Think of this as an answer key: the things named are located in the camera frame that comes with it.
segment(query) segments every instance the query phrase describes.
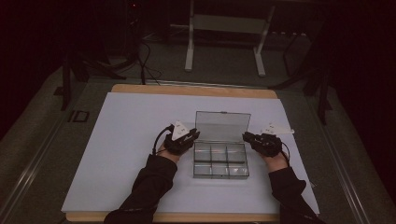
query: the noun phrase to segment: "black jacket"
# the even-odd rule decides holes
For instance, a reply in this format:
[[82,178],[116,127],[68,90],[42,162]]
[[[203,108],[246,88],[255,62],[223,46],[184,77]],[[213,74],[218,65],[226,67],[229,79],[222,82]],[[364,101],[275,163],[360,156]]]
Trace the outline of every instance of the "black jacket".
[[[152,223],[161,197],[173,186],[176,171],[174,162],[149,155],[131,194],[119,209],[106,216],[105,224]],[[291,167],[272,172],[269,177],[273,195],[281,203],[280,223],[323,223],[301,196],[305,181],[299,180]]]

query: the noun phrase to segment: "white paper sheet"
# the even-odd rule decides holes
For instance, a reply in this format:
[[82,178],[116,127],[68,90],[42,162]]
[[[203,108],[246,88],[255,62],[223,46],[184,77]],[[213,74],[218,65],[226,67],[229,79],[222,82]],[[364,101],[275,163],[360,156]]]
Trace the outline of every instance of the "white paper sheet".
[[[62,211],[103,212],[119,208],[145,166],[159,132],[176,120],[193,128],[196,111],[249,113],[248,131],[252,133],[260,133],[270,122],[290,127],[283,105],[277,99],[111,92]],[[293,135],[280,137],[290,149],[290,165],[295,173],[309,183]],[[189,150],[177,164],[174,187],[161,199],[157,212],[277,214],[279,205],[271,195],[264,162],[249,144],[246,149],[250,173],[247,180],[192,178],[192,150]],[[303,196],[318,214],[312,189],[307,187]]]

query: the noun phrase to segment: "dark background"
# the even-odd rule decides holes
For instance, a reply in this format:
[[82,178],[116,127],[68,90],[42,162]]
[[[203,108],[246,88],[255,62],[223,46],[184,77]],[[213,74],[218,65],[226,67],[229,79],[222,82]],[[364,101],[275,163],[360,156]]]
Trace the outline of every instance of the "dark background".
[[[119,40],[123,40],[122,34],[125,34],[125,3],[111,2],[45,0],[1,3],[0,137],[19,117],[48,75],[59,68],[70,48],[86,50],[99,57],[105,51],[124,53]],[[165,33],[169,22],[187,24],[188,1],[169,1],[158,7],[164,2],[145,1],[144,14],[148,23]],[[216,12],[228,7],[233,11],[233,5],[225,6],[227,3],[224,1],[214,4],[203,0],[201,4],[198,8],[201,10]],[[390,0],[366,0],[355,1],[336,10],[326,6],[324,8],[331,13],[328,13],[329,19],[318,37],[320,49],[330,52],[331,85],[336,88],[394,202],[395,4]],[[282,10],[287,12],[293,8],[283,7],[277,13]],[[244,16],[257,13],[238,7],[234,12]],[[282,24],[287,24],[282,20],[292,20],[278,15],[275,18],[271,26],[275,31],[281,30]]]

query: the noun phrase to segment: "box lid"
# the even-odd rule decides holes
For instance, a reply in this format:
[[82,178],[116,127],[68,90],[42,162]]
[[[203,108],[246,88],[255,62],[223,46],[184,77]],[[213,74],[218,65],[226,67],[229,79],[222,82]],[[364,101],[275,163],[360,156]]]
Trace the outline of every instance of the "box lid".
[[197,141],[243,142],[242,133],[248,130],[250,114],[197,111],[195,128]]

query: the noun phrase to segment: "floor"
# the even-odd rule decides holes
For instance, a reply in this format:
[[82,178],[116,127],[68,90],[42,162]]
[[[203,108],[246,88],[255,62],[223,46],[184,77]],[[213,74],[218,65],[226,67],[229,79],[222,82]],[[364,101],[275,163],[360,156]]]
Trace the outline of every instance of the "floor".
[[[148,57],[147,83],[266,89],[289,78],[282,59],[289,38],[268,36],[262,53],[267,76],[258,77],[252,42],[241,44],[209,35],[201,33],[197,38],[189,73],[184,71],[185,30],[175,28],[169,43],[147,36],[149,48],[142,46],[140,53],[143,59]],[[300,36],[288,54],[290,70],[296,68],[308,46]],[[61,207],[106,93],[115,83],[141,82],[138,64],[117,72],[127,79],[113,80],[90,69],[87,83],[74,80],[72,101],[65,111],[60,110],[62,97],[53,95],[62,86],[62,69],[49,76],[0,143],[1,223],[69,223]],[[276,93],[295,127],[297,145],[303,148],[300,153],[320,217],[328,223],[395,223],[396,208],[336,90],[330,88],[332,110],[326,112],[328,124],[323,126],[316,116],[318,96],[304,96],[304,84],[301,80]],[[83,123],[69,121],[73,110],[89,111],[90,118]]]

